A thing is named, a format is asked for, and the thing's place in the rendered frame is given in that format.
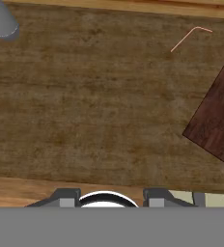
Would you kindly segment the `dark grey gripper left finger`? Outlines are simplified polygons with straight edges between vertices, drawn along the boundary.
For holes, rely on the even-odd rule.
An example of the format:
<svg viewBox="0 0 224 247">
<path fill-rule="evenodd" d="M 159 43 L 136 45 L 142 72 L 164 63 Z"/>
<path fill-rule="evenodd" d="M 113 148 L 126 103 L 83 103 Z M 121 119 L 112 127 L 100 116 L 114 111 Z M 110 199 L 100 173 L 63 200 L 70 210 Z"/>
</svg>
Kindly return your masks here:
<svg viewBox="0 0 224 247">
<path fill-rule="evenodd" d="M 80 207 L 79 188 L 58 188 L 48 198 L 28 205 L 28 207 L 56 206 L 56 207 Z"/>
</svg>

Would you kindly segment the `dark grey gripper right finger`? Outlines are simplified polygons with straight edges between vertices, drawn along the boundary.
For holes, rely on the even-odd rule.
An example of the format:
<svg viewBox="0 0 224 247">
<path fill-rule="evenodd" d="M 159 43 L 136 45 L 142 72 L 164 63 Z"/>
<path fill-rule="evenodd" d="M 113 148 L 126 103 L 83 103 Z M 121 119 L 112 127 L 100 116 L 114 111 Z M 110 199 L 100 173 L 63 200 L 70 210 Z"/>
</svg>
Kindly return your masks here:
<svg viewBox="0 0 224 247">
<path fill-rule="evenodd" d="M 193 206 L 193 204 L 178 199 L 165 188 L 145 188 L 143 190 L 144 207 L 177 207 Z"/>
</svg>

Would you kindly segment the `dark wooden cutting board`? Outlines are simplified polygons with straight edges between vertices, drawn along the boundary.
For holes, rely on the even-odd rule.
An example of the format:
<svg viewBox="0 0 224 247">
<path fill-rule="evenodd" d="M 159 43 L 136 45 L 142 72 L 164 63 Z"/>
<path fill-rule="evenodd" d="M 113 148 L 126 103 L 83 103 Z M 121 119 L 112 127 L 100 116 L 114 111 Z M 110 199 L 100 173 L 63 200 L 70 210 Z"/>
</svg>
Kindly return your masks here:
<svg viewBox="0 0 224 247">
<path fill-rule="evenodd" d="M 224 66 L 182 135 L 224 162 Z"/>
</svg>

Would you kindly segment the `pale yellow-green flat object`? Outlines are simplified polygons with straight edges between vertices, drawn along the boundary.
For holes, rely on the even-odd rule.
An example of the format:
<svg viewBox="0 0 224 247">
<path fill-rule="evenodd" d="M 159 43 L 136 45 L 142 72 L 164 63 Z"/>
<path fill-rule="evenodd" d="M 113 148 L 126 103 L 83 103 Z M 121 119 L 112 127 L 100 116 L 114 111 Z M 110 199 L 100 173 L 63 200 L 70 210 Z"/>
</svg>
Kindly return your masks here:
<svg viewBox="0 0 224 247">
<path fill-rule="evenodd" d="M 175 198 L 181 199 L 191 204 L 194 203 L 191 191 L 171 190 L 171 194 Z M 206 207 L 224 207 L 224 194 L 206 193 L 205 201 Z"/>
</svg>

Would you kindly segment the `white and black round object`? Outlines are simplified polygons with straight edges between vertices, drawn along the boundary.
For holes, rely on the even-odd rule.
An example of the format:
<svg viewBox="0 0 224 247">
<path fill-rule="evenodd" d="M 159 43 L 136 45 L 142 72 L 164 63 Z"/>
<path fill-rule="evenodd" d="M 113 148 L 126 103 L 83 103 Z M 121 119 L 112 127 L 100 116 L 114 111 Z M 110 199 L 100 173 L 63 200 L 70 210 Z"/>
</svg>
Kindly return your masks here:
<svg viewBox="0 0 224 247">
<path fill-rule="evenodd" d="M 79 198 L 81 206 L 92 203 L 113 203 L 124 207 L 138 207 L 131 198 L 113 191 L 95 191 L 85 194 Z"/>
</svg>

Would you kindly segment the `grey cylinder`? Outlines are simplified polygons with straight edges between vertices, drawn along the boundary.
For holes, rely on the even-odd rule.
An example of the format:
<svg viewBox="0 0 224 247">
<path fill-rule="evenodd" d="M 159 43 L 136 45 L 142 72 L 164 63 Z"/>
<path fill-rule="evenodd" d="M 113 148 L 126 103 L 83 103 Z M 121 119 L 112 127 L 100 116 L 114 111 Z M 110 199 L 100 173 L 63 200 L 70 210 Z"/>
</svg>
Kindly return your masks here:
<svg viewBox="0 0 224 247">
<path fill-rule="evenodd" d="M 19 24 L 8 7 L 0 0 L 0 39 L 15 40 L 19 36 Z"/>
</svg>

